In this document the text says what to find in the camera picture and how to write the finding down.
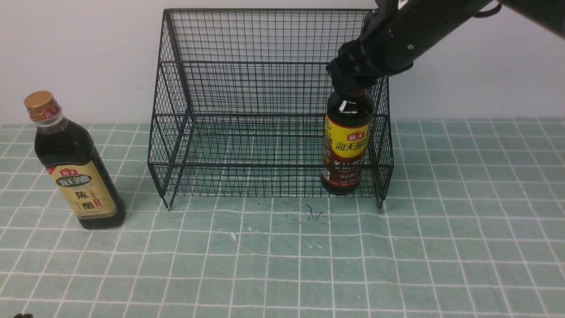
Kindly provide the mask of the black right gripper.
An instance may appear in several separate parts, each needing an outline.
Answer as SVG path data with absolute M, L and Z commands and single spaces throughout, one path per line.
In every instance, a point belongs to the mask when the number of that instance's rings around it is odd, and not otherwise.
M 424 46 L 413 43 L 402 30 L 399 1 L 377 0 L 376 4 L 365 15 L 360 35 L 342 44 L 326 67 L 339 94 L 367 89 L 378 78 L 400 74 L 424 53 Z

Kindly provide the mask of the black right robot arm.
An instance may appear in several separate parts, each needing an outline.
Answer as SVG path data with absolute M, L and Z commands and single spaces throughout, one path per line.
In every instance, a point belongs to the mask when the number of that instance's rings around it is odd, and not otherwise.
M 328 65 L 334 90 L 345 95 L 374 85 L 378 78 L 409 70 L 440 40 L 471 18 L 488 18 L 503 7 L 564 36 L 562 0 L 499 0 L 488 10 L 488 0 L 377 0 L 363 20 L 360 35 L 344 43 Z

